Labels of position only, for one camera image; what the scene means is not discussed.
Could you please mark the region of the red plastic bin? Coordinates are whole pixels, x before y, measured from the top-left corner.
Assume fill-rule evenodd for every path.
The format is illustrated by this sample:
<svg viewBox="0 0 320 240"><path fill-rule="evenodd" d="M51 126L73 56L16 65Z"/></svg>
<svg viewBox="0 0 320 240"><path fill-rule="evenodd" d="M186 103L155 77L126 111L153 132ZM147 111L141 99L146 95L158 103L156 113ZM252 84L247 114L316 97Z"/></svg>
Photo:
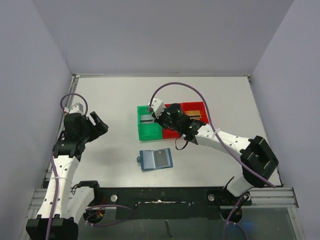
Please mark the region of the red plastic bin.
<svg viewBox="0 0 320 240"><path fill-rule="evenodd" d="M178 138L180 135L177 131L170 130L170 129L162 129L162 138L163 139L175 139Z"/></svg>
<svg viewBox="0 0 320 240"><path fill-rule="evenodd" d="M183 112L193 120L200 120L209 124L205 105L202 101L197 102L182 102L181 107Z"/></svg>

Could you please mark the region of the silver VIP card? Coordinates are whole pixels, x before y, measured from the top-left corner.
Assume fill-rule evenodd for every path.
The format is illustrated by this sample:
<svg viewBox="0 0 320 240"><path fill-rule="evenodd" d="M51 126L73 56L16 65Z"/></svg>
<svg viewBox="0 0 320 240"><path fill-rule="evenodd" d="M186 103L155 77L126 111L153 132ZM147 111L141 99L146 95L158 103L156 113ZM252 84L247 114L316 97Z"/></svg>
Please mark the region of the silver VIP card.
<svg viewBox="0 0 320 240"><path fill-rule="evenodd" d="M152 124L154 123L154 118L151 114L142 114L140 115L141 124Z"/></svg>

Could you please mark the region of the dark grey card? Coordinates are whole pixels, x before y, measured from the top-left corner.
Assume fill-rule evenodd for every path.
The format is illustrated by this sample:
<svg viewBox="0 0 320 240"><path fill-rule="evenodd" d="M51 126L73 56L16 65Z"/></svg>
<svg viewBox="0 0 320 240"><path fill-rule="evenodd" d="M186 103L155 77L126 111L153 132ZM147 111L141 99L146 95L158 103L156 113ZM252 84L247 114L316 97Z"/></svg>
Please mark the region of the dark grey card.
<svg viewBox="0 0 320 240"><path fill-rule="evenodd" d="M158 168L164 168L168 166L167 153L164 149L154 152L155 163Z"/></svg>

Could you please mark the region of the blue leather card holder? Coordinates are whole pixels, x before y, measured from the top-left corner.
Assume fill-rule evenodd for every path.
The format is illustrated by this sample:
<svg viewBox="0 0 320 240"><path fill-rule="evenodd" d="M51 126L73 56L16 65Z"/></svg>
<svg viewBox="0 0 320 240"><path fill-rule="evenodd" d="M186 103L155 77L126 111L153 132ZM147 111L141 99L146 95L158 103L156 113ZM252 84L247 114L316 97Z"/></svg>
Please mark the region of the blue leather card holder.
<svg viewBox="0 0 320 240"><path fill-rule="evenodd" d="M136 161L143 172L168 169L174 166L170 148L140 150Z"/></svg>

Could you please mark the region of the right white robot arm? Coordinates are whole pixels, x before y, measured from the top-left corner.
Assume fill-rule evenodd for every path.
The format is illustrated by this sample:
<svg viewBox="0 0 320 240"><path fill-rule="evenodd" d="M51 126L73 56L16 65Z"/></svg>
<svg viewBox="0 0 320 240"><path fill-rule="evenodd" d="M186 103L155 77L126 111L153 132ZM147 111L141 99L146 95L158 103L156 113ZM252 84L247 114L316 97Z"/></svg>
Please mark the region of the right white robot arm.
<svg viewBox="0 0 320 240"><path fill-rule="evenodd" d="M242 173L231 177L225 185L234 197L253 188L277 187L270 181L270 177L276 171L279 161L263 137L232 135L184 113L155 113L152 110L151 116L163 129L178 132L188 143L213 148L232 156L242 168Z"/></svg>

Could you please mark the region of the green plastic bin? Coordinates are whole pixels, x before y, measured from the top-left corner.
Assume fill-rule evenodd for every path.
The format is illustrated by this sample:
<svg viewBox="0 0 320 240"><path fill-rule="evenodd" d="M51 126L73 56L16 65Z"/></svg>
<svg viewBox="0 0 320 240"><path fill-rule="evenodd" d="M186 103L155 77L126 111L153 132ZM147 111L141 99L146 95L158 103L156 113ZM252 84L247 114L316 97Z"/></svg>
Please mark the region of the green plastic bin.
<svg viewBox="0 0 320 240"><path fill-rule="evenodd" d="M150 114L147 108L147 105L137 107L137 129L139 140L142 142L161 140L163 138L163 133L160 125L155 122L150 124L140 123L140 115Z"/></svg>

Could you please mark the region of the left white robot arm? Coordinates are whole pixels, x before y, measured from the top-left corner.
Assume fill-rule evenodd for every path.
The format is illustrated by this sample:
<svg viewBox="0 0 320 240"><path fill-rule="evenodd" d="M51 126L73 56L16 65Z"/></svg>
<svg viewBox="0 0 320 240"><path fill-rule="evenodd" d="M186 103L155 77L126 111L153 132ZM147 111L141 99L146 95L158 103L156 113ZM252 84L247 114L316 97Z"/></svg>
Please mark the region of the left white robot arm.
<svg viewBox="0 0 320 240"><path fill-rule="evenodd" d="M91 203L102 200L96 180L80 181L79 191L70 197L72 182L86 144L108 132L96 112L87 117L80 112L68 113L51 157L52 174L43 202L34 219L28 219L26 232L32 240L76 240L78 223Z"/></svg>

